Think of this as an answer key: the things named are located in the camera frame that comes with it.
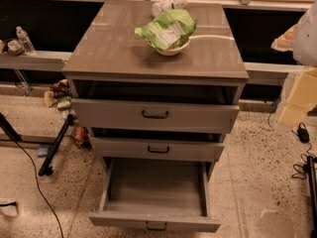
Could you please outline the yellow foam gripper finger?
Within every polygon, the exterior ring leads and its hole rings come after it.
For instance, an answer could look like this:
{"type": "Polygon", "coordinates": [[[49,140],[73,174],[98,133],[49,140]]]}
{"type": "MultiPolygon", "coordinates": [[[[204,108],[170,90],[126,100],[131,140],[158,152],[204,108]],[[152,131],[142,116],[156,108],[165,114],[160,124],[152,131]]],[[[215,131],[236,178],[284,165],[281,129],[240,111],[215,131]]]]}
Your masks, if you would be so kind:
{"type": "Polygon", "coordinates": [[[286,127],[295,127],[316,107],[317,68],[307,67],[295,76],[278,123],[286,127]]]}
{"type": "Polygon", "coordinates": [[[279,52],[292,52],[295,29],[296,26],[290,27],[272,42],[271,47],[279,52]]]}

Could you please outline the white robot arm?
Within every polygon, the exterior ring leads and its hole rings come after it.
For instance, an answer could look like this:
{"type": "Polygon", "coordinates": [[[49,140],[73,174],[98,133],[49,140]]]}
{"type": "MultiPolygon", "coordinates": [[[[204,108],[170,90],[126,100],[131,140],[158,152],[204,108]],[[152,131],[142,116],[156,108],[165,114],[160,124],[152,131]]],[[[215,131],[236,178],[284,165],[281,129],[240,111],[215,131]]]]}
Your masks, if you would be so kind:
{"type": "Polygon", "coordinates": [[[304,66],[295,76],[278,118],[280,124],[294,127],[317,106],[317,2],[271,47],[280,52],[292,51],[293,58],[304,66]]]}

